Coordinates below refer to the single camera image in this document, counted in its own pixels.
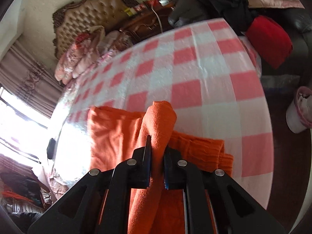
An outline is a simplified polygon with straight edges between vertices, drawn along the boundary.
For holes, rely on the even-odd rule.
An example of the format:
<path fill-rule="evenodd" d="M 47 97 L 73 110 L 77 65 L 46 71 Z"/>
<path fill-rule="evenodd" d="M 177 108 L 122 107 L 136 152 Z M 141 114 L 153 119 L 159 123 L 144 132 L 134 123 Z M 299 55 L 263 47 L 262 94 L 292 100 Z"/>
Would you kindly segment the orange pants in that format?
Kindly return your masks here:
<path fill-rule="evenodd" d="M 144 113 L 112 107 L 92 107 L 87 130 L 91 138 L 91 168 L 107 171 L 129 159 L 151 138 L 150 186 L 133 189 L 129 205 L 129 233 L 184 233 L 183 193 L 164 187 L 162 159 L 166 146 L 204 171 L 222 169 L 232 174 L 233 157 L 224 142 L 174 130 L 177 116 L 167 101 L 155 101 Z"/>

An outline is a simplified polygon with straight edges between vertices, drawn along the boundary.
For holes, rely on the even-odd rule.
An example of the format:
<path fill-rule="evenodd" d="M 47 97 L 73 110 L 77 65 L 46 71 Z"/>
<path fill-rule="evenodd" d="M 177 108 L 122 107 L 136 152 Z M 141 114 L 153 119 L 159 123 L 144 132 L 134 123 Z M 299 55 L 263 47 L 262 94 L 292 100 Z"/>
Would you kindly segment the black clothing pile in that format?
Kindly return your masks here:
<path fill-rule="evenodd" d="M 197 0 L 208 19 L 223 18 L 238 35 L 246 32 L 255 19 L 248 0 Z"/>

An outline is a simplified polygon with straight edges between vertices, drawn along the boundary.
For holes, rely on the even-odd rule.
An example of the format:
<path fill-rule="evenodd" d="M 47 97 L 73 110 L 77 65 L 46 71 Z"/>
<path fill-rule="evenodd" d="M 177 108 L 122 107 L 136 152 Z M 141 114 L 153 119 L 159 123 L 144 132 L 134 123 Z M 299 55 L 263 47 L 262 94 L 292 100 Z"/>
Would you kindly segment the pink white checkered tablecloth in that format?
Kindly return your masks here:
<path fill-rule="evenodd" d="M 56 149 L 48 172 L 72 186 L 88 171 L 91 106 L 143 112 L 162 100 L 177 114 L 176 131 L 225 142 L 233 178 L 267 207 L 274 159 L 269 109 L 249 54 L 224 19 L 159 34 L 79 76 L 50 120 Z"/>

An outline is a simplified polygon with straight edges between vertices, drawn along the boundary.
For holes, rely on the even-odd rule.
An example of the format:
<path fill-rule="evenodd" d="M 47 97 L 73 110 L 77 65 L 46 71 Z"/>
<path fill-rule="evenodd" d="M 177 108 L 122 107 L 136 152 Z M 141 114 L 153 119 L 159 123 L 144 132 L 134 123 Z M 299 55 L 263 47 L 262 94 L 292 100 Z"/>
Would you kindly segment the white trash bin pink liner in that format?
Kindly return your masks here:
<path fill-rule="evenodd" d="M 311 89 L 305 86 L 297 89 L 286 111 L 286 122 L 295 134 L 311 129 Z"/>

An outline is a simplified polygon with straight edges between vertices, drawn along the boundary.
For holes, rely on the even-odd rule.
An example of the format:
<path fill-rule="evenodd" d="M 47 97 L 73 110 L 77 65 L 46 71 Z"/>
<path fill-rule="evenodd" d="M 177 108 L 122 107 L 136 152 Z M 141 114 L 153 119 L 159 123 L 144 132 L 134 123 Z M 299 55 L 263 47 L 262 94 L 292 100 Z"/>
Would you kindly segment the pink floral folded quilt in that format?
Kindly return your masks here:
<path fill-rule="evenodd" d="M 103 26 L 90 27 L 78 34 L 56 66 L 54 77 L 64 85 L 91 66 L 110 60 L 133 46 L 131 37 L 120 31 L 105 32 Z"/>

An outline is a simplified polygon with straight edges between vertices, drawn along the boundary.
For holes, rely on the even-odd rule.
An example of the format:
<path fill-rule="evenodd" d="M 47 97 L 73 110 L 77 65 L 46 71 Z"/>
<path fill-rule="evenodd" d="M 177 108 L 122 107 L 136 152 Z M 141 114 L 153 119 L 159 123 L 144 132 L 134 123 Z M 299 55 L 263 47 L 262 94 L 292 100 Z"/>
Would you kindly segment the wooden nightstand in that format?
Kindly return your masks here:
<path fill-rule="evenodd" d="M 169 24 L 168 17 L 174 11 L 175 4 L 170 2 L 166 6 L 157 6 L 127 21 L 120 32 L 128 35 L 133 43 L 139 43 L 155 35 L 170 31 L 173 27 Z"/>

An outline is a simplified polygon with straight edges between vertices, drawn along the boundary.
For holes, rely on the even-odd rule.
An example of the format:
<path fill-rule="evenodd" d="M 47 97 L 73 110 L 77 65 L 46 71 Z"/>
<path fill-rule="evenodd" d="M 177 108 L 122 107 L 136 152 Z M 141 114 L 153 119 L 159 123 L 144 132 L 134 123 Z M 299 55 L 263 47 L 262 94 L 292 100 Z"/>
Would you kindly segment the mauve curtain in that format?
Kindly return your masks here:
<path fill-rule="evenodd" d="M 19 41 L 1 60 L 1 85 L 47 118 L 52 116 L 63 91 L 54 76 Z"/>

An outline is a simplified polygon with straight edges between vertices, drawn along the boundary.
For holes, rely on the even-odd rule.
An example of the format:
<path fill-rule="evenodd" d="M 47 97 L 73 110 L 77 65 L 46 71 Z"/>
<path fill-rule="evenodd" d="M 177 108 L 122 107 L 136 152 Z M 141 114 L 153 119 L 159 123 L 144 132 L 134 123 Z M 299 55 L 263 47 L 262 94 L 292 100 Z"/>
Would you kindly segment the red cushion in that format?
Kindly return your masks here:
<path fill-rule="evenodd" d="M 288 33 L 266 16 L 257 16 L 245 36 L 260 57 L 273 69 L 278 69 L 293 51 Z"/>

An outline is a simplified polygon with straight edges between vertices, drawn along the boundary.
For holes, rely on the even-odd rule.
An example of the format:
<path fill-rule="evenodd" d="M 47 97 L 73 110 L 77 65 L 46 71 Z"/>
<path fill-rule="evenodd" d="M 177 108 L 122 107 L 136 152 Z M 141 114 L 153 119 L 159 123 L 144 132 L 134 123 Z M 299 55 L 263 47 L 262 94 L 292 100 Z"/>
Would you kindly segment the tufted brown headboard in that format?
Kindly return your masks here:
<path fill-rule="evenodd" d="M 60 59 L 74 39 L 90 27 L 101 25 L 106 33 L 116 30 L 128 18 L 125 10 L 138 4 L 136 0 L 80 0 L 59 8 L 52 15 L 54 56 Z"/>

